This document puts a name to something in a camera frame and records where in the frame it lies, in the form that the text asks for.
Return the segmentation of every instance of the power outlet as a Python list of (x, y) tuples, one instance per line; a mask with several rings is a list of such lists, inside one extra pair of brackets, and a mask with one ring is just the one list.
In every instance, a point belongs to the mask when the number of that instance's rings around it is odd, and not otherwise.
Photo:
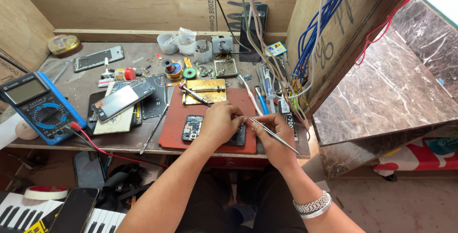
[(213, 53), (215, 53), (215, 54), (226, 53), (225, 50), (223, 50), (223, 49), (221, 49), (221, 47), (219, 47), (219, 44), (222, 41), (226, 42), (226, 44), (229, 46), (231, 51), (234, 51), (234, 44), (232, 42), (232, 36), (212, 36)]

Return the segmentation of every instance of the black piano key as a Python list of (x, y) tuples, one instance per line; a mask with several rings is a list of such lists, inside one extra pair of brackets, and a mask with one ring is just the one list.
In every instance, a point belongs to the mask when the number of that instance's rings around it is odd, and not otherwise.
[(37, 213), (37, 210), (33, 210), (29, 216), (27, 216), (27, 219), (26, 221), (24, 221), (24, 224), (22, 225), (21, 227), (21, 230), (26, 230), (27, 228), (27, 225), (29, 224), (29, 222), (31, 221), (31, 219), (33, 218), (33, 215), (35, 215), (35, 213)]
[(6, 199), (6, 197), (8, 196), (9, 192), (6, 192), (6, 191), (0, 191), (0, 204), (3, 203), (3, 200)]
[(8, 213), (11, 211), (11, 209), (13, 208), (13, 206), (8, 206), (5, 211), (1, 214), (0, 216), (0, 223), (2, 223), (2, 221), (6, 218), (6, 216), (8, 215)]
[(39, 213), (37, 214), (37, 216), (35, 216), (35, 218), (33, 219), (33, 221), (31, 222), (30, 225), (33, 225), (33, 224), (37, 223), (37, 222), (40, 220), (40, 218), (41, 218), (42, 215), (43, 215), (43, 212), (39, 212)]
[(16, 208), (13, 209), (13, 211), (11, 211), (10, 215), (8, 216), (8, 218), (5, 221), (5, 224), (3, 224), (3, 227), (7, 227), (8, 224), (10, 224), (11, 220), (14, 218), (14, 216), (17, 213), (17, 211), (19, 211), (19, 207), (16, 207)]
[(96, 233), (102, 233), (102, 230), (104, 229), (105, 224), (100, 224), (99, 228), (97, 229)]
[(116, 225), (111, 226), (110, 231), (108, 233), (115, 233)]
[(95, 226), (96, 226), (96, 225), (97, 225), (97, 222), (93, 222), (92, 225), (91, 225), (91, 227), (89, 228), (88, 233), (94, 232), (94, 229), (95, 229)]
[(21, 222), (24, 220), (24, 218), (26, 218), (27, 216), (27, 213), (30, 211), (30, 209), (26, 209), (24, 212), (22, 212), (21, 216), (19, 217), (19, 219), (17, 219), (17, 222), (16, 222), (16, 225), (14, 225), (14, 228), (19, 228), (19, 225), (21, 224)]

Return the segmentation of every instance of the multimeter dial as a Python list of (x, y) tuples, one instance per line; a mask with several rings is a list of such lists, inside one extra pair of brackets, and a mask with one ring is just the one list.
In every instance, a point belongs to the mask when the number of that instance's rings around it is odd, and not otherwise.
[(43, 129), (55, 129), (67, 119), (65, 109), (56, 103), (38, 105), (31, 116), (33, 122)]

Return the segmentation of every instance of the forearm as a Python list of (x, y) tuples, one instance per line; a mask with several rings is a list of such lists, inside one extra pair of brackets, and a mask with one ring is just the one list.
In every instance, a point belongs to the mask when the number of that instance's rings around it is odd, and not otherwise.
[[(311, 203), (321, 197), (322, 190), (307, 176), (300, 166), (280, 171), (288, 184), (289, 190), (297, 204)], [(364, 232), (334, 203), (322, 215), (303, 219), (310, 233), (358, 233)]]
[(199, 137), (141, 196), (117, 233), (174, 232), (194, 184), (215, 148)]

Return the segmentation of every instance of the blue multimeter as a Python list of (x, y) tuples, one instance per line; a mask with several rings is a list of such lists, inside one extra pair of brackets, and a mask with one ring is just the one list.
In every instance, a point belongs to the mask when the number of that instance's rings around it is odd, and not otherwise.
[(1, 85), (0, 96), (49, 145), (72, 136), (72, 122), (86, 126), (86, 121), (42, 72), (30, 72)]

